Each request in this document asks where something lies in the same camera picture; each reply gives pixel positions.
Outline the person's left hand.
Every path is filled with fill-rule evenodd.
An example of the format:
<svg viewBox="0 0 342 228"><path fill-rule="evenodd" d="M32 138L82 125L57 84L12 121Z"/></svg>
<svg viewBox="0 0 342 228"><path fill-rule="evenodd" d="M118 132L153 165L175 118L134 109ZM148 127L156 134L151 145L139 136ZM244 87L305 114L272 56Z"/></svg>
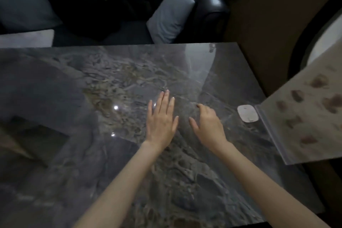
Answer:
<svg viewBox="0 0 342 228"><path fill-rule="evenodd" d="M152 117L146 118L146 138L141 148L153 155L159 155L171 143L175 133L172 132L173 112L175 98L169 96L167 113L163 113L163 96L160 92L156 102L153 103Z"/></svg>

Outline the black bag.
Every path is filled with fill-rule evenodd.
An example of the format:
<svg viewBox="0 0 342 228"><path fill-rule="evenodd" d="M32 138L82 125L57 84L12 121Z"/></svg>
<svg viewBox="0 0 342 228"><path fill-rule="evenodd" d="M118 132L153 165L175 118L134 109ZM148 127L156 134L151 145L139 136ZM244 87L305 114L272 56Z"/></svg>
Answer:
<svg viewBox="0 0 342 228"><path fill-rule="evenodd" d="M117 0L53 0L53 8L73 34L104 40L121 28Z"/></svg>

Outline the small white rounded device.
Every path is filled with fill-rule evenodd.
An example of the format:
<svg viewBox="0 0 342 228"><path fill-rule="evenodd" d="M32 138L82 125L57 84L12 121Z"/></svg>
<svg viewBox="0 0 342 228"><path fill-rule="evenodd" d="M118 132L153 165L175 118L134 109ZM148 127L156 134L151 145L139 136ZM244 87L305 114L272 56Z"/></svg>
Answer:
<svg viewBox="0 0 342 228"><path fill-rule="evenodd" d="M245 123L252 123L259 121L257 110L252 105L239 105L237 112L241 120Z"/></svg>

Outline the black rimmed white round table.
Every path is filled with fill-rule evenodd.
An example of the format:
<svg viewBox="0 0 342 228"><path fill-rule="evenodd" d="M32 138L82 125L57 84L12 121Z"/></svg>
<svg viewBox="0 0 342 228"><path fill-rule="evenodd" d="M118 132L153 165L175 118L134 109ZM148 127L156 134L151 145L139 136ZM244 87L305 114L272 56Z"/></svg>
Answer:
<svg viewBox="0 0 342 228"><path fill-rule="evenodd" d="M341 14L342 0L328 0L308 23L293 48L288 65L287 80L303 69L305 59L309 59L314 45Z"/></svg>

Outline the laminated printed menu sheet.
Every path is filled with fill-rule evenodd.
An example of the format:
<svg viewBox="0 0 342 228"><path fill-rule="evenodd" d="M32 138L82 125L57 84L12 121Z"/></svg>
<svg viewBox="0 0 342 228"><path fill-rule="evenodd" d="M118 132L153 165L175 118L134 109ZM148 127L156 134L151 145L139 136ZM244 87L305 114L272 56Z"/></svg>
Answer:
<svg viewBox="0 0 342 228"><path fill-rule="evenodd" d="M256 109L286 165L342 157L342 40Z"/></svg>

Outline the person's left forearm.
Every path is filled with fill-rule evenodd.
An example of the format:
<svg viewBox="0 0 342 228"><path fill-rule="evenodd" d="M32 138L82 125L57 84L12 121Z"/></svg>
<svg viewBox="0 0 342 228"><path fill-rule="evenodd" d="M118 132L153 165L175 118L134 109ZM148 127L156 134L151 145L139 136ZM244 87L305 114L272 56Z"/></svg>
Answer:
<svg viewBox="0 0 342 228"><path fill-rule="evenodd" d="M73 228L119 228L131 207L140 184L162 150L161 144L145 140L135 155Z"/></svg>

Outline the black leather sofa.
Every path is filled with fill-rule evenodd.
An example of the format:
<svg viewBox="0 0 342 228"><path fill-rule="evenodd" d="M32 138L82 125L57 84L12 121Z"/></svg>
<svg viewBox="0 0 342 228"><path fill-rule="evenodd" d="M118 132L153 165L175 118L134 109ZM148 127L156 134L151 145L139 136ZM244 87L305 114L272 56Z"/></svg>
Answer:
<svg viewBox="0 0 342 228"><path fill-rule="evenodd" d="M117 1L117 9L120 12L121 18L121 28L119 31L111 33L104 40L97 41L73 34L62 23L57 27L48 29L54 30L53 46L154 44L146 23L163 0ZM184 29L171 44L210 43L219 42L222 39L223 30L219 30L219 27L227 22L230 13L224 0L194 1L195 6L186 21ZM49 0L49 2L53 8L53 0ZM6 32L5 28L0 23L0 35L17 33Z"/></svg>

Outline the person's right forearm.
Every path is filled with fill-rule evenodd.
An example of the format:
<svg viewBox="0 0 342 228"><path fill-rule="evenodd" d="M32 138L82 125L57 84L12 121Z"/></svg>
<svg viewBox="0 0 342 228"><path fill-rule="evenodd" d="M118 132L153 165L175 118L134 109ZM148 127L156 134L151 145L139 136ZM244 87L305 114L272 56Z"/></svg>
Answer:
<svg viewBox="0 0 342 228"><path fill-rule="evenodd" d="M227 140L213 142L211 150L241 183L273 228L331 228Z"/></svg>

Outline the person's right hand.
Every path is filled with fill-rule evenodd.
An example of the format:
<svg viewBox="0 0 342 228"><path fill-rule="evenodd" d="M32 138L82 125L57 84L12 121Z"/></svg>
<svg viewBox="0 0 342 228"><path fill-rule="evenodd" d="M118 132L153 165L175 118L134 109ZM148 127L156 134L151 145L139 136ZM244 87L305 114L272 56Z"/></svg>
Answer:
<svg viewBox="0 0 342 228"><path fill-rule="evenodd" d="M197 104L197 108L200 112L198 124L200 136L197 138L212 153L218 155L227 143L223 125L214 109L203 104Z"/></svg>

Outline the large grey cushion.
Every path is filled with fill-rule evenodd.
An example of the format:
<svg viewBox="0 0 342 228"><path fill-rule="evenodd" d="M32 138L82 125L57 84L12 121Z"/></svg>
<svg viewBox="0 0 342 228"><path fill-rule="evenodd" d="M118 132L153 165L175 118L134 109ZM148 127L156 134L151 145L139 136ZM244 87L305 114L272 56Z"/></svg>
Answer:
<svg viewBox="0 0 342 228"><path fill-rule="evenodd" d="M8 33L48 30L62 24L49 0L0 0L0 23Z"/></svg>

